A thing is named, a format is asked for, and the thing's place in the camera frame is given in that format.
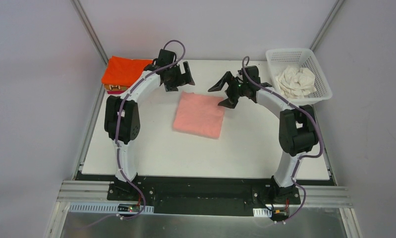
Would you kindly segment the pink t-shirt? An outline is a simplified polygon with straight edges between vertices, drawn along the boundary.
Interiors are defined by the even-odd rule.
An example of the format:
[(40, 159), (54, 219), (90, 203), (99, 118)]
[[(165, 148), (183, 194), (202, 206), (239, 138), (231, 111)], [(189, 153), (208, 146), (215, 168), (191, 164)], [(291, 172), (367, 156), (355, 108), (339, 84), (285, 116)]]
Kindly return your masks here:
[(218, 105), (222, 97), (182, 92), (173, 129), (183, 133), (218, 139), (225, 115)]

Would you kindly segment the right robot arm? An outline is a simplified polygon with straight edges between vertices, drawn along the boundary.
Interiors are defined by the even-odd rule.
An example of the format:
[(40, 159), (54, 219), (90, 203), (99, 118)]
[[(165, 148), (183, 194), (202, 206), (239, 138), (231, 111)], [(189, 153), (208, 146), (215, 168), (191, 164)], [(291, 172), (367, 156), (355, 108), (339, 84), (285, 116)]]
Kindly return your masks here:
[(296, 106), (281, 96), (271, 84), (261, 82), (257, 66), (245, 66), (233, 75), (227, 71), (209, 92), (221, 91), (227, 85), (227, 98), (219, 106), (234, 109), (239, 98), (246, 97), (279, 119), (279, 143), (282, 156), (271, 178), (271, 193), (285, 195), (296, 187), (296, 173), (301, 159), (319, 142), (313, 108)]

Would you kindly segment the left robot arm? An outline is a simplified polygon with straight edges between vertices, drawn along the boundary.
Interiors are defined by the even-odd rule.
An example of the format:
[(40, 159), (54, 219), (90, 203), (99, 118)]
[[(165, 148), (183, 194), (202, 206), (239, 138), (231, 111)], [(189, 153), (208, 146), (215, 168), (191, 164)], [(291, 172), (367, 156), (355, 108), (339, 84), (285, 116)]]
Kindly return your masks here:
[(129, 182), (137, 175), (132, 147), (141, 129), (139, 106), (160, 86), (176, 92), (181, 86), (195, 84), (189, 63), (183, 61), (180, 66), (180, 61), (175, 52), (161, 49), (126, 92), (107, 98), (104, 130), (114, 144), (118, 180)]

